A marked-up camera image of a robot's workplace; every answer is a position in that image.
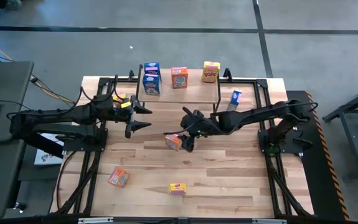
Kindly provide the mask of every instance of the concrete floor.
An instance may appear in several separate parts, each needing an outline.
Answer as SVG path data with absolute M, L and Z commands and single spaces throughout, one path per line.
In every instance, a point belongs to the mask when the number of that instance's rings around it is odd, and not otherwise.
M 21 11 L 0 11 L 0 26 L 257 28 L 252 0 L 32 0 L 23 5 Z M 259 5 L 265 29 L 358 30 L 358 0 L 259 0 Z M 284 78 L 288 90 L 311 91 L 320 116 L 358 93 L 358 35 L 267 34 L 265 39 L 273 76 Z M 258 34 L 0 31 L 0 49 L 14 60 L 34 61 L 34 74 L 70 99 L 76 99 L 84 75 L 127 75 L 145 61 L 167 68 L 219 61 L 236 77 L 266 77 Z M 67 107 L 33 85 L 24 104 Z M 337 175 L 354 172 L 339 120 L 323 123 L 323 130 Z M 350 218 L 358 221 L 358 181 L 339 181 Z M 45 186 L 54 187 L 50 181 Z M 38 182 L 25 187 L 42 191 Z M 27 215 L 47 213 L 48 195 L 25 192 L 21 198 L 36 204 Z

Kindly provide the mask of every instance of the desk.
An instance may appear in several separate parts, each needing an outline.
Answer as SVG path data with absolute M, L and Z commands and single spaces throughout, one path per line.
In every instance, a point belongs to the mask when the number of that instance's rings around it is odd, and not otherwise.
M 10 100 L 18 103 L 24 101 L 29 75 L 34 64 L 32 62 L 0 63 L 0 100 Z M 18 112 L 19 105 L 1 103 L 0 133 L 9 130 L 8 112 Z M 18 167 L 24 155 L 24 142 L 13 140 L 0 142 L 0 218 L 12 202 Z
M 82 86 L 96 93 L 99 77 L 84 77 Z M 287 100 L 283 79 L 267 79 L 272 103 Z M 135 83 L 119 83 L 118 92 L 135 94 Z M 234 90 L 242 92 L 239 111 L 256 107 L 253 87 L 246 84 L 221 84 L 224 110 Z M 194 152 L 176 152 L 164 143 L 164 131 L 180 130 L 187 106 L 204 114 L 212 105 L 190 103 L 146 103 L 153 114 L 138 114 L 138 121 L 152 122 L 131 139 L 124 137 L 125 124 L 107 123 L 106 150 L 101 155 L 91 216 L 125 217 L 273 217 L 265 158 L 257 141 L 259 124 L 249 124 L 230 136 L 197 139 Z M 286 181 L 299 203 L 313 213 L 303 165 L 298 157 L 282 155 Z M 83 153 L 76 153 L 62 174 L 60 197 L 64 202 L 78 184 Z M 130 173 L 125 188 L 107 183 L 115 167 Z M 167 193 L 168 184 L 187 184 L 185 196 Z M 283 202 L 278 190 L 281 211 Z M 86 189 L 82 198 L 85 204 Z M 55 200 L 51 212 L 56 210 Z

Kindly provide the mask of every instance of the wooden shelf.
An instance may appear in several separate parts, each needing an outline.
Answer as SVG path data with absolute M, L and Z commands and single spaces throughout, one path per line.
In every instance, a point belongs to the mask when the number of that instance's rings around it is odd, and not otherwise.
M 144 71 L 141 72 L 138 100 L 140 102 L 160 103 L 217 103 L 219 100 L 218 83 L 204 83 L 201 69 L 189 69 L 187 88 L 173 89 L 171 69 L 162 68 L 161 96 L 147 95 L 143 85 Z

